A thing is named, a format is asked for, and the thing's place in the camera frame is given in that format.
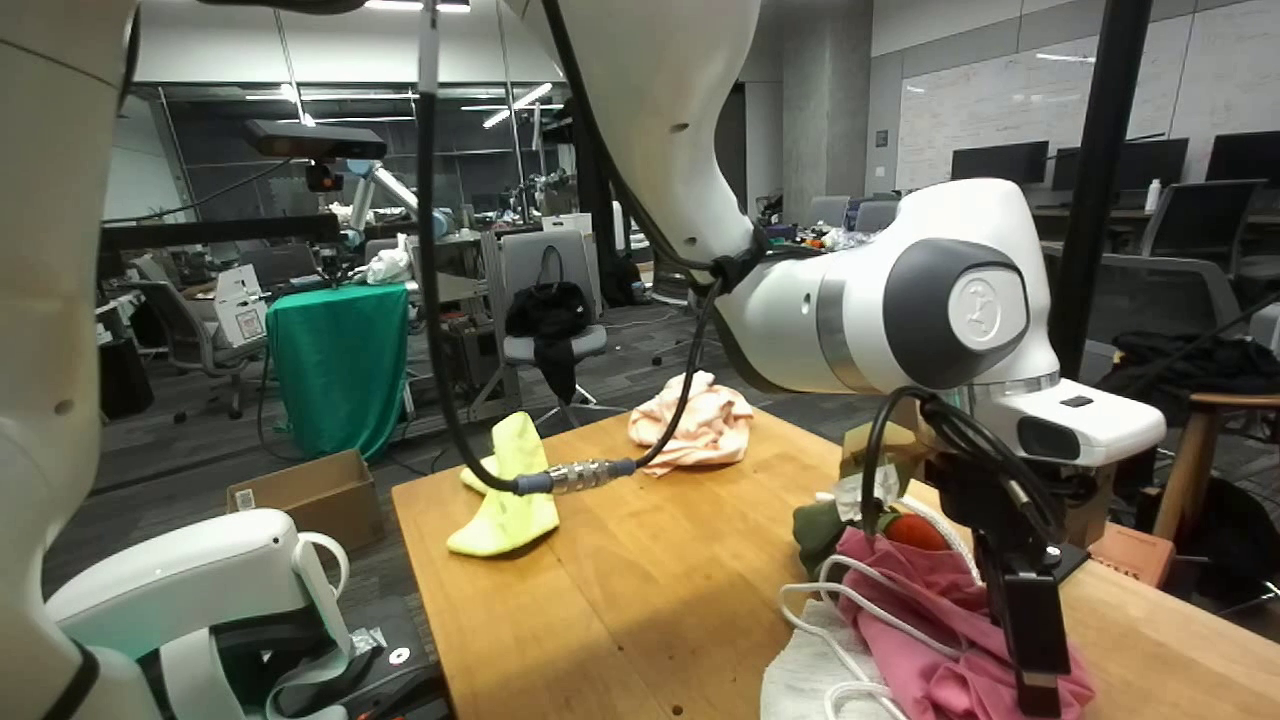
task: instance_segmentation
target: chair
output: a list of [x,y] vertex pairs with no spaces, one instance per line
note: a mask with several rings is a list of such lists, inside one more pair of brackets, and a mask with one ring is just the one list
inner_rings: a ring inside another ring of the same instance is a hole
[[1201,255],[1235,275],[1255,181],[1171,184],[1140,237],[1140,255]]
[[[1061,243],[1043,243],[1048,278],[1058,275],[1061,250]],[[1095,383],[1114,372],[1114,338],[1119,332],[1201,334],[1235,316],[1232,278],[1209,259],[1105,250],[1095,265],[1081,380]]]
[[[1220,265],[1192,255],[1105,255],[1095,271],[1095,298],[1090,316],[1090,338],[1114,349],[1119,332],[1168,332],[1168,334],[1245,334],[1227,329],[1240,319],[1232,278]],[[1214,457],[1226,411],[1280,408],[1280,390],[1192,390],[1188,423],[1177,439],[1177,457],[1164,478],[1152,534],[1177,541],[1201,524],[1204,490],[1214,478]]]
[[[486,250],[486,278],[489,278],[489,311],[491,311],[491,325],[496,325],[496,334],[502,334],[502,358],[506,362],[537,362],[537,338],[533,334],[509,334],[506,332],[506,316],[513,309],[513,297],[520,287],[533,287],[540,278],[540,255],[545,249],[555,249],[562,259],[564,259],[564,278],[567,283],[582,283],[587,304],[594,304],[594,325],[574,334],[574,358],[585,358],[585,357],[603,357],[610,353],[610,329],[600,325],[600,311],[603,311],[603,290],[600,290],[600,269],[596,269],[596,243],[594,237],[582,237],[582,233],[520,233],[520,237],[486,237],[482,241],[482,250]],[[567,417],[575,423],[575,411],[582,408],[596,408],[596,395],[587,388],[575,383],[575,395],[553,411],[540,417],[553,419],[553,417]]]
[[899,204],[897,194],[861,201],[852,227],[865,237],[886,233],[897,219],[897,204]]
[[227,417],[240,419],[244,417],[240,357],[248,349],[237,349],[237,353],[216,349],[216,329],[204,325],[174,283],[146,278],[131,287],[158,311],[174,368],[207,372],[207,377],[227,372]]

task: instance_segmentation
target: pink cloth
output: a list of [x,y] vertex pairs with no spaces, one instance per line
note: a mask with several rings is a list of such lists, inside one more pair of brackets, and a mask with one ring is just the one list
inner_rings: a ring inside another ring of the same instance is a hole
[[[845,584],[929,632],[931,638],[961,648],[944,655],[899,628],[861,611],[852,601],[845,611],[868,638],[893,699],[913,720],[1004,720],[1026,716],[1016,706],[1016,676],[1007,665],[1004,632],[990,614],[990,593],[970,575],[965,561],[944,546],[913,546],[897,541],[877,541],[877,551],[861,526],[842,534],[842,555],[861,561],[890,575],[897,589],[886,589],[861,571],[847,571]],[[1093,699],[1084,665],[1072,650],[1072,672],[1061,676],[1061,716],[1081,716]]]
[[[683,377],[672,377],[665,390],[650,403],[632,408],[630,436],[632,444],[652,447],[668,419],[678,417]],[[738,464],[749,457],[752,444],[752,403],[738,390],[716,383],[714,372],[694,372],[690,408],[682,417],[678,436],[652,458],[652,469],[699,469],[699,464]]]

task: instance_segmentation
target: white robot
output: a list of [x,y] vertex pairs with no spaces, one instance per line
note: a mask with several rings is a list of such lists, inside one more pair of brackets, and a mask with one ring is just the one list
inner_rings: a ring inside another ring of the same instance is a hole
[[[278,512],[159,534],[53,603],[42,594],[42,561],[97,472],[93,271],[129,13],[131,0],[0,0],[0,716],[18,720],[159,716],[147,650],[174,655],[164,692],[187,695],[174,711],[237,716],[214,628],[262,614],[321,621],[325,650],[299,676],[331,676],[352,655],[321,541]],[[650,237],[716,287],[720,334],[752,380],[965,388],[970,411],[1016,452],[1081,469],[1164,436],[1162,411],[1061,380],[1039,241],[1007,184],[918,193],[852,250],[756,255],[714,127],[759,0],[513,0],[513,13],[555,39],[624,194]]]

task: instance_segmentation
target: computer screen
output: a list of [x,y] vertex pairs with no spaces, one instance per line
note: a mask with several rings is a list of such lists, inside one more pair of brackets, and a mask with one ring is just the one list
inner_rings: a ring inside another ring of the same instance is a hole
[[958,149],[954,181],[961,177],[1004,177],[1013,184],[1043,184],[1048,140],[1039,142],[990,142],[990,149]]
[[1209,181],[1270,181],[1280,184],[1280,132],[1216,135],[1209,156]]
[[[1186,160],[1188,160],[1186,135],[1125,142],[1116,163],[1116,193],[1148,186],[1152,177],[1162,177],[1164,186],[1182,184]],[[1058,149],[1054,186],[1072,193],[1077,177],[1081,177],[1081,149]]]

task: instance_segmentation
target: desk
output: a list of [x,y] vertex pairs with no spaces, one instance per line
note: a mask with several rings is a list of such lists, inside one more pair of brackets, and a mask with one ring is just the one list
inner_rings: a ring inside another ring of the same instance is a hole
[[[553,458],[630,457],[624,419],[550,439]],[[759,716],[785,648],[778,589],[801,575],[794,509],[829,488],[837,444],[778,417],[752,457],[562,496],[564,526],[520,561],[459,561],[478,512],[453,472],[393,490],[459,720]],[[1100,563],[1065,584],[1090,716],[1278,716],[1280,648]]]

